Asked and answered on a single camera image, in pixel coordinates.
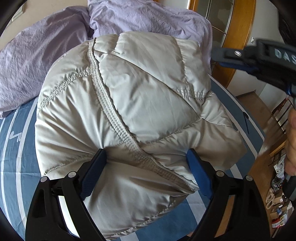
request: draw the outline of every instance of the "clamp jaw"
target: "clamp jaw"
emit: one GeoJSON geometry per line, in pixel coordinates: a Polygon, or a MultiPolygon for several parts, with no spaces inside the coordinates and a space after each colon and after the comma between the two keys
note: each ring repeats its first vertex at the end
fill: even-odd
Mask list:
{"type": "Polygon", "coordinates": [[[210,199],[190,241],[268,241],[269,222],[264,203],[251,176],[228,177],[202,161],[194,149],[187,152],[187,163],[203,195],[210,199]],[[225,234],[215,237],[224,215],[228,198],[235,195],[231,217],[225,234]]]}
{"type": "Polygon", "coordinates": [[[296,48],[257,39],[243,50],[213,48],[212,60],[222,67],[239,69],[296,97],[296,48]]]}
{"type": "Polygon", "coordinates": [[[34,193],[26,225],[27,241],[106,241],[94,224],[83,200],[90,196],[106,164],[106,152],[99,149],[91,161],[64,178],[40,179],[34,193]],[[69,233],[59,205],[65,201],[80,238],[69,233]]]}

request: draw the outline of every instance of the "metal rivet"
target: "metal rivet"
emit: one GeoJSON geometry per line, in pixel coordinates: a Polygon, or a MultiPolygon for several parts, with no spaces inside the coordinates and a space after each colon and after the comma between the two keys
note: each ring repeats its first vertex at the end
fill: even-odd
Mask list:
{"type": "Polygon", "coordinates": [[[217,175],[218,177],[223,177],[223,176],[224,176],[224,172],[223,172],[223,171],[217,171],[217,172],[216,172],[216,175],[217,175]]]}
{"type": "Polygon", "coordinates": [[[234,52],[234,54],[235,54],[236,56],[238,56],[238,57],[241,57],[241,56],[242,56],[242,53],[239,52],[239,51],[237,51],[237,50],[234,52]]]}
{"type": "Polygon", "coordinates": [[[47,181],[47,177],[41,177],[40,181],[43,183],[43,182],[46,182],[47,181]]]}
{"type": "Polygon", "coordinates": [[[250,182],[250,181],[253,181],[253,178],[249,175],[246,176],[246,179],[250,182]]]}
{"type": "Polygon", "coordinates": [[[73,177],[75,177],[76,176],[76,172],[70,172],[69,174],[68,174],[68,177],[70,177],[70,178],[73,178],[73,177]]]}

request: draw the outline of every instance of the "white wall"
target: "white wall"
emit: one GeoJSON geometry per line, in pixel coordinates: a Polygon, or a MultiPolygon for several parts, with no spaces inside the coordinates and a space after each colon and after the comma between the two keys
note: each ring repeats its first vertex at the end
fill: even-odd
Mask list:
{"type": "Polygon", "coordinates": [[[159,0],[159,3],[169,7],[188,8],[189,0],[159,0]]]}
{"type": "Polygon", "coordinates": [[[24,28],[68,6],[87,6],[87,0],[28,0],[24,13],[13,21],[0,37],[0,50],[24,28]]]}
{"type": "Polygon", "coordinates": [[[282,90],[273,87],[270,84],[266,84],[264,90],[259,95],[260,99],[266,104],[266,106],[272,111],[278,106],[285,98],[287,94],[282,90]]]}
{"type": "MultiPolygon", "coordinates": [[[[255,39],[264,38],[275,41],[283,41],[278,30],[277,9],[269,0],[256,1],[254,23],[248,45],[255,44],[255,42],[253,44],[251,43],[252,37],[255,39]]],[[[266,84],[264,82],[257,80],[254,76],[237,70],[227,89],[235,96],[254,90],[256,90],[256,94],[260,96],[265,86],[266,84]]]]}

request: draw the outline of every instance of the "finger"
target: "finger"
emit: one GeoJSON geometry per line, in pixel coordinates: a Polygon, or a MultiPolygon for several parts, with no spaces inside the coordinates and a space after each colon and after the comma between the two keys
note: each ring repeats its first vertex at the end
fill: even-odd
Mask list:
{"type": "Polygon", "coordinates": [[[289,141],[286,141],[285,143],[285,150],[286,150],[286,157],[294,166],[296,166],[296,150],[291,147],[289,141]]]}
{"type": "Polygon", "coordinates": [[[296,167],[288,160],[288,158],[285,158],[285,172],[289,174],[290,176],[296,176],[296,167]]]}
{"type": "Polygon", "coordinates": [[[296,129],[296,110],[294,108],[289,112],[288,122],[293,129],[296,129]]]}
{"type": "Polygon", "coordinates": [[[286,128],[287,138],[290,144],[290,147],[296,150],[296,129],[292,128],[290,124],[286,128]]]}

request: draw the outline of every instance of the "blue striped bedsheet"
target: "blue striped bedsheet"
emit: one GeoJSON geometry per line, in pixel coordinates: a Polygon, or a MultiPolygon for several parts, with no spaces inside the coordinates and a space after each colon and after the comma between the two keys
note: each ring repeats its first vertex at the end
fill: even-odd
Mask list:
{"type": "MultiPolygon", "coordinates": [[[[229,176],[242,178],[257,157],[264,133],[231,93],[214,79],[211,82],[247,148],[246,155],[226,171],[229,176]]],[[[41,177],[35,153],[36,106],[37,98],[0,120],[0,207],[23,239],[30,203],[41,177]]],[[[208,204],[209,200],[197,191],[161,219],[117,241],[176,241],[196,228],[208,204]]]]}

